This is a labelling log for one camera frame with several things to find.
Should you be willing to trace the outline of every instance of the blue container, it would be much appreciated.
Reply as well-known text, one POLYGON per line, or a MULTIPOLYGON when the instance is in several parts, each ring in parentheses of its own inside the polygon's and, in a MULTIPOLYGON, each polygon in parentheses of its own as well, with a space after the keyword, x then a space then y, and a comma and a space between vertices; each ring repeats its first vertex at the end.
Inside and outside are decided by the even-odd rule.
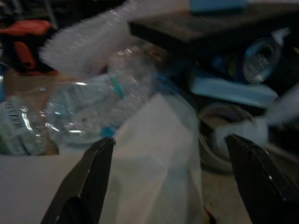
POLYGON ((193 13, 245 8, 247 0, 190 0, 193 13))

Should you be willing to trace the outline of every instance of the tin can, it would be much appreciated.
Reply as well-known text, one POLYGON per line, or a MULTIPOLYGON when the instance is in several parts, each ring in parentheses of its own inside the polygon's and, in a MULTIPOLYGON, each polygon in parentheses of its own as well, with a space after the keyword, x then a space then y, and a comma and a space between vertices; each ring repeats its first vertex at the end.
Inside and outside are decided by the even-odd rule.
POLYGON ((281 48, 271 37, 253 42, 245 50, 219 56, 212 62, 212 67, 228 74, 235 81, 262 83, 273 72, 279 62, 281 48))

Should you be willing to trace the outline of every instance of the cluttered shelf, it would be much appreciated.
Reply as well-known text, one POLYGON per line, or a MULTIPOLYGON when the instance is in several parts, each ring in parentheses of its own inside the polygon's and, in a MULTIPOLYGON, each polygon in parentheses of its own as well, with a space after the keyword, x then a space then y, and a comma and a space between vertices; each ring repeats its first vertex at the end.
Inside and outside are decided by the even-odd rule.
POLYGON ((299 5, 236 2, 1 28, 0 222, 298 223, 299 5))

